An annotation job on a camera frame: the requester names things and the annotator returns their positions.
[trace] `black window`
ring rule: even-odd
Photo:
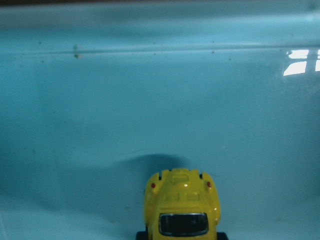
[[[171,237],[194,237],[206,234],[208,231],[207,214],[160,214],[159,231],[162,235]]]

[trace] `toy car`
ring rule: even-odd
[[[136,240],[227,240],[217,233],[220,203],[212,178],[205,172],[175,168],[155,173],[144,193],[145,231]]]

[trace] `blue surface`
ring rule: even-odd
[[[319,239],[319,49],[318,1],[0,8],[0,239],[132,240],[175,167],[230,240]]]

